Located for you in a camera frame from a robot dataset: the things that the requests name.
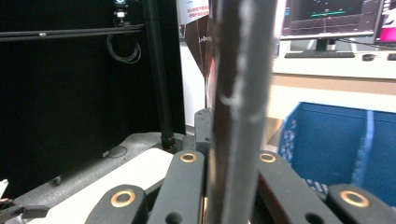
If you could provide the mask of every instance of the monitor screen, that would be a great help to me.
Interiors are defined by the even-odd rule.
[[[396,44],[396,0],[385,0],[381,7],[375,43]]]
[[[281,39],[373,35],[382,0],[287,0]]]

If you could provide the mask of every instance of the computer mouse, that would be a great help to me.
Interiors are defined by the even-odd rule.
[[[361,59],[364,60],[365,62],[370,62],[375,58],[374,54],[363,54],[361,56]]]

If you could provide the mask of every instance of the blue plastic bin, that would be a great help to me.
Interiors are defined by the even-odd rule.
[[[278,153],[311,189],[348,183],[396,206],[396,114],[300,103]]]

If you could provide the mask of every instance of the keyboard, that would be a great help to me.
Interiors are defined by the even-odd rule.
[[[287,53],[285,58],[355,58],[355,54],[334,50],[306,50],[301,53]]]
[[[390,53],[388,55],[388,61],[396,61],[396,53]]]

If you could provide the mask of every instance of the brass ring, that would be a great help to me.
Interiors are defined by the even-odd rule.
[[[197,160],[197,156],[192,153],[184,153],[180,156],[180,159],[184,162],[193,162]]]
[[[128,201],[120,202],[120,201],[118,200],[118,198],[119,198],[122,194],[127,194],[127,195],[129,196]],[[134,198],[135,198],[134,192],[131,191],[130,189],[125,189],[125,190],[122,190],[122,191],[119,191],[119,192],[115,193],[115,194],[113,195],[113,197],[111,197],[111,200],[110,200],[110,201],[111,201],[111,205],[113,205],[114,207],[124,207],[124,206],[126,206],[126,205],[132,203],[132,202],[134,201]]]
[[[352,204],[354,206],[357,207],[368,207],[370,205],[369,200],[364,197],[363,195],[355,192],[355,191],[351,191],[351,190],[343,190],[340,192],[341,198],[346,201],[346,203]],[[352,199],[350,199],[348,196],[349,195],[355,195],[356,197],[361,199],[361,202],[356,202],[353,201]]]
[[[260,160],[262,160],[262,161],[264,161],[264,162],[271,163],[271,162],[276,161],[276,158],[275,158],[275,156],[273,156],[273,155],[271,155],[271,154],[269,154],[269,153],[262,153],[262,154],[260,155]]]

